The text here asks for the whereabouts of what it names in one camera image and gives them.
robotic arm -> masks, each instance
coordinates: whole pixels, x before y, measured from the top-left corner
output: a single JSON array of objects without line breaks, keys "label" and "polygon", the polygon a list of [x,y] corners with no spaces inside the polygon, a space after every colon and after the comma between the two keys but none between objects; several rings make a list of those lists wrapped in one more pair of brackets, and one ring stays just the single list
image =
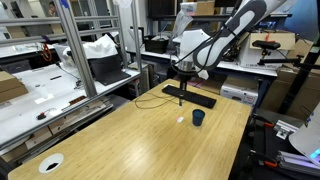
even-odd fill
[{"label": "robotic arm", "polygon": [[213,37],[202,30],[185,31],[180,44],[180,56],[184,58],[179,61],[178,73],[190,70],[190,68],[186,68],[189,67],[186,65],[188,62],[193,62],[201,70],[215,68],[223,54],[241,35],[249,31],[285,1],[243,0],[237,12]]}]

wooden table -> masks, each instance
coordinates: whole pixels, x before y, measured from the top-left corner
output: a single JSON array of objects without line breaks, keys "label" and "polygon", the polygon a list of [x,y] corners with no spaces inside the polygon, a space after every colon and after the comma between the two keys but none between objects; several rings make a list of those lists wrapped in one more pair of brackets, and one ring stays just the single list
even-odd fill
[{"label": "wooden table", "polygon": [[[179,107],[178,99],[161,92],[164,84],[178,86],[168,80],[136,102],[140,108],[164,103],[160,107],[139,109],[130,102],[13,170],[9,179],[228,179],[251,108],[190,86],[217,99],[216,105]],[[197,108],[206,113],[201,127],[192,124]],[[40,163],[54,153],[62,153],[64,162],[39,173]]]}]

